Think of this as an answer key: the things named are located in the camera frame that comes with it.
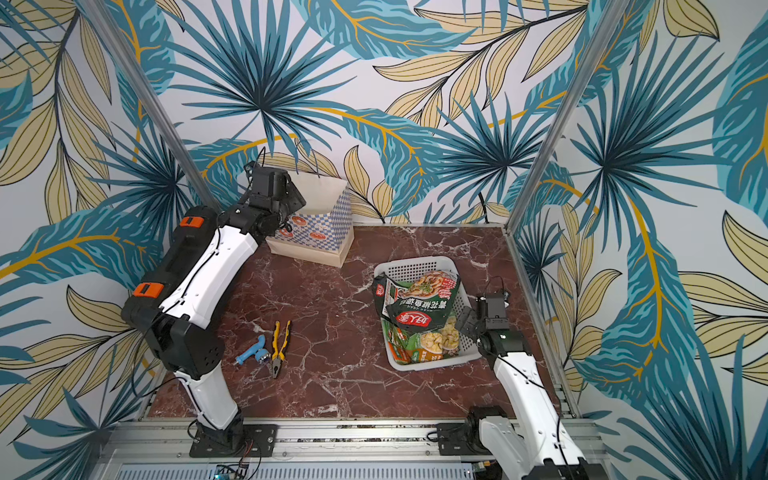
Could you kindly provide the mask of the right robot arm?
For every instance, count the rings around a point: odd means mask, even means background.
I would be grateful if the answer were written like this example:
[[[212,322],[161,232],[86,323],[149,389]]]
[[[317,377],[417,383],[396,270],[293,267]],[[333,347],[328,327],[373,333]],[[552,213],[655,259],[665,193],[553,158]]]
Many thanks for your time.
[[[567,432],[524,335],[509,322],[507,297],[504,290],[480,295],[459,323],[509,397],[521,430],[499,409],[475,407],[464,441],[493,457],[500,479],[606,479],[604,466],[588,461]]]

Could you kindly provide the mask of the dark green red packet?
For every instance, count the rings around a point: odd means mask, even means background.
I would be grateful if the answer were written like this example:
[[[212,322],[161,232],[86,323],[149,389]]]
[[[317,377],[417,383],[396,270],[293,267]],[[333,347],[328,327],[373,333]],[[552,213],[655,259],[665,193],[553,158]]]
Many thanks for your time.
[[[441,329],[453,311],[460,277],[448,271],[431,271],[412,282],[400,281],[408,291],[389,306],[390,323],[409,333]]]

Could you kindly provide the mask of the green yellow snack packet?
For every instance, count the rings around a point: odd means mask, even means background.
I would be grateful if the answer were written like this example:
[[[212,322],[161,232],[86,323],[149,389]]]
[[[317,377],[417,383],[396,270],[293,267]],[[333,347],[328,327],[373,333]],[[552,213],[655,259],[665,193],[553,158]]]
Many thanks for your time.
[[[441,329],[419,335],[418,360],[429,362],[455,357],[459,346],[460,333],[456,328],[456,318],[449,317]]]

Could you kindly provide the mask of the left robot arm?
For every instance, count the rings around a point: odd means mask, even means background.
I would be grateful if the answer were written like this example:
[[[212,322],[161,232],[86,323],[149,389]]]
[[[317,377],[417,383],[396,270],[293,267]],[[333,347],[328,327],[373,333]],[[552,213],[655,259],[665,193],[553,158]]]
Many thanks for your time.
[[[217,329],[244,263],[306,204],[287,171],[254,162],[245,171],[246,191],[226,211],[185,213],[159,266],[143,275],[121,312],[195,407],[193,457],[235,456],[255,443],[223,376]]]

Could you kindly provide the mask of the blue checkered paper bag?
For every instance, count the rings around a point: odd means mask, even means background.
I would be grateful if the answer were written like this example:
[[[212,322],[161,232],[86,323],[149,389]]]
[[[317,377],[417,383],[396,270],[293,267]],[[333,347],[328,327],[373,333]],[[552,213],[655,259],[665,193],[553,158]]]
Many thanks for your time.
[[[267,239],[271,253],[340,268],[354,239],[348,182],[308,172],[291,179],[306,205],[289,216],[291,231]]]

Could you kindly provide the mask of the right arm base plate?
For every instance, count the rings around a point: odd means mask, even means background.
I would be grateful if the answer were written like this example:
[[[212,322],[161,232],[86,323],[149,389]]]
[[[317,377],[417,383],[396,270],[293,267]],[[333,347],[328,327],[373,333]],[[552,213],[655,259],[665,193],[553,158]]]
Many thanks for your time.
[[[435,440],[441,456],[491,456],[480,441],[480,427],[469,423],[438,423]]]

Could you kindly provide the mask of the white plastic basket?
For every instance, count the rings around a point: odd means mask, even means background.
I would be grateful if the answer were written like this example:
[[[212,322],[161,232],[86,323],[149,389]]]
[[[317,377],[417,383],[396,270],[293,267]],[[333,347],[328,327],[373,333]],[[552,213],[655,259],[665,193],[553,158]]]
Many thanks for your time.
[[[400,281],[412,282],[414,280],[417,280],[419,277],[421,277],[423,274],[427,272],[437,271],[437,270],[448,271],[448,272],[457,274],[460,277],[458,273],[458,269],[451,259],[445,256],[428,256],[428,257],[395,260],[395,261],[379,264],[375,267],[374,278],[381,274],[386,274],[388,277],[390,277],[393,281],[396,281],[396,282],[400,282]],[[457,295],[455,304],[453,306],[453,311],[449,317],[455,317],[457,322],[457,317],[461,313],[464,307],[470,307],[470,301],[461,280],[461,285],[459,286],[459,289],[458,289],[458,295]],[[454,366],[462,365],[480,358],[480,353],[474,341],[460,333],[460,346],[459,346],[459,351],[457,356],[452,358],[442,359],[442,360],[420,362],[420,363],[410,364],[410,365],[397,365],[393,361],[392,356],[387,351],[387,345],[384,339],[384,335],[383,335],[383,340],[385,345],[386,356],[390,366],[393,369],[400,372],[425,371],[430,369],[454,367]]]

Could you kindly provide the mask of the dark packet with label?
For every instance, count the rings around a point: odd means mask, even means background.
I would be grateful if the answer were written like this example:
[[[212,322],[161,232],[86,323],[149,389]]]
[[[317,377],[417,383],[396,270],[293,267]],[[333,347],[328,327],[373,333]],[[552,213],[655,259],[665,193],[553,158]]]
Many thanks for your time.
[[[389,306],[395,304],[407,291],[407,286],[393,281],[386,274],[375,277],[372,293],[376,313],[384,320],[391,320]]]

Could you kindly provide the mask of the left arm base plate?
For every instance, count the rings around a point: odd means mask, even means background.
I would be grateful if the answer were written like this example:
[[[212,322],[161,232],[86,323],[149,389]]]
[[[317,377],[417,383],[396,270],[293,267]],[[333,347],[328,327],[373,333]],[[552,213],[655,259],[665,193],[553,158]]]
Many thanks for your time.
[[[276,424],[243,424],[215,430],[196,422],[195,427],[191,458],[269,458],[278,432]]]

